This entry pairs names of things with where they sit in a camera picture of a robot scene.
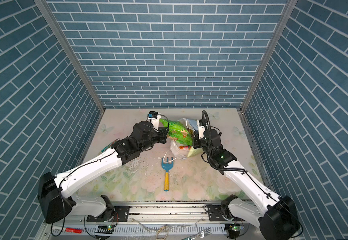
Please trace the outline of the orange snack packet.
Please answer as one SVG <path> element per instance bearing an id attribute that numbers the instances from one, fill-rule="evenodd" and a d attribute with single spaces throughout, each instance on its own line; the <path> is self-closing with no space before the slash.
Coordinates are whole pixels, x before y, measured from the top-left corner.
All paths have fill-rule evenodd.
<path id="1" fill-rule="evenodd" d="M 191 148 L 192 148 L 192 146 L 179 146 L 179 149 L 183 150 L 183 151 L 190 151 Z"/>

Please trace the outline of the illustrated paper gift bag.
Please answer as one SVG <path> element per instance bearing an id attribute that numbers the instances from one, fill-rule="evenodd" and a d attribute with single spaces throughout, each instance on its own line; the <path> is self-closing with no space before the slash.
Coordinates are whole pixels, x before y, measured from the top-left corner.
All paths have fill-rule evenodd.
<path id="1" fill-rule="evenodd" d="M 187 159 L 203 153 L 202 148 L 193 146 L 195 133 L 198 131 L 196 120 L 182 118 L 178 121 L 160 119 L 164 127 L 169 128 L 167 134 L 171 140 L 171 151 L 177 159 Z"/>

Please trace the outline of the green chips bag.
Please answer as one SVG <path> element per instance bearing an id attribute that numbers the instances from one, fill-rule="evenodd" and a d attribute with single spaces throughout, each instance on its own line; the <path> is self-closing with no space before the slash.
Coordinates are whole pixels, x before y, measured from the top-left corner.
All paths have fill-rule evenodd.
<path id="1" fill-rule="evenodd" d="M 191 132 L 179 121 L 160 119 L 164 127 L 169 128 L 168 137 L 183 146 L 192 146 Z"/>

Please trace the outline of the teal red snack packet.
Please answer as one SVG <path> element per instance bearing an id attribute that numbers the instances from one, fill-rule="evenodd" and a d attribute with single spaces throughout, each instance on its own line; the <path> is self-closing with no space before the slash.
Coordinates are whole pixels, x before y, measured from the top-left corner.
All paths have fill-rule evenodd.
<path id="1" fill-rule="evenodd" d="M 116 139 L 116 140 L 114 140 L 113 142 L 111 142 L 110 144 L 108 144 L 106 147 L 104 147 L 104 148 L 101 150 L 101 153 L 104 153 L 107 149 L 111 148 L 112 145 L 113 145 L 114 143 L 116 143 L 117 141 L 119 141 L 119 140 L 120 140 L 120 139 Z"/>

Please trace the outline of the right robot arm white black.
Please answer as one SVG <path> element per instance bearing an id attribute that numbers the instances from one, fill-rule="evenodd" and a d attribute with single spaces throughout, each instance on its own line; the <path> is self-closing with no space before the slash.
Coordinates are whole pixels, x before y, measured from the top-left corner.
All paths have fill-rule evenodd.
<path id="1" fill-rule="evenodd" d="M 215 129 L 199 128 L 194 134 L 193 147 L 201 148 L 210 166 L 226 175 L 253 201 L 247 204 L 231 195 L 221 202 L 221 214 L 227 220 L 240 218 L 258 228 L 267 240 L 288 240 L 302 231 L 296 205 L 289 197 L 281 197 L 252 176 L 221 143 Z"/>

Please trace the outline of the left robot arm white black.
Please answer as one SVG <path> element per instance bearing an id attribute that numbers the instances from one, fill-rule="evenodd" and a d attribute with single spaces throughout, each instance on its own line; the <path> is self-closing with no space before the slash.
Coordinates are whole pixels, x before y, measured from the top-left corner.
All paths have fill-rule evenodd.
<path id="1" fill-rule="evenodd" d="M 39 179 L 38 201 L 47 224 L 54 224 L 68 215 L 86 215 L 91 222 L 111 221 L 115 209 L 108 196 L 78 197 L 75 193 L 104 173 L 138 158 L 154 144 L 165 144 L 169 127 L 159 120 L 141 121 L 133 126 L 130 136 L 114 141 L 94 159 L 66 172 L 48 172 Z"/>

